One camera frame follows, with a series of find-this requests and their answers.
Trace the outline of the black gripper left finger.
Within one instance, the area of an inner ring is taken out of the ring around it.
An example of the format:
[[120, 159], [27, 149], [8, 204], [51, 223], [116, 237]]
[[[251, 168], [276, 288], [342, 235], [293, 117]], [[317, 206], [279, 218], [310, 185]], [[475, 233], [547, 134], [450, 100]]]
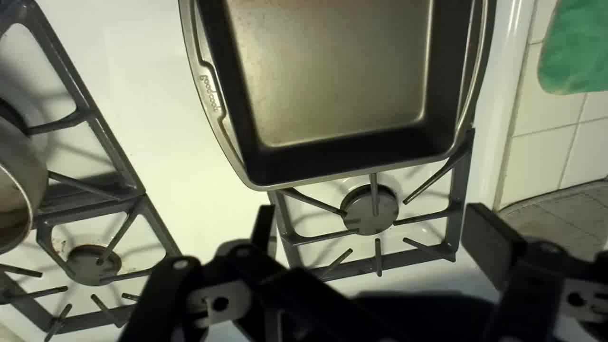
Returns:
[[268, 257], [274, 208], [262, 206], [249, 240], [222, 244], [213, 261], [171, 257], [152, 275], [118, 342], [203, 342], [230, 322], [253, 342], [266, 339], [255, 290], [276, 263]]

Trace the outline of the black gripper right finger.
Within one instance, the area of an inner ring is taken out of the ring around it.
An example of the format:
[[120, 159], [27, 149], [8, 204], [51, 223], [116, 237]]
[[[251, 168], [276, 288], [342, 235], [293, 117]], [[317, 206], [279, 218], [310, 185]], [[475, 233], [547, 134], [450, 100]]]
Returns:
[[485, 342], [557, 342], [561, 316], [608, 342], [608, 254], [572, 257], [547, 240], [526, 240], [483, 204], [469, 204], [462, 246], [500, 292]]

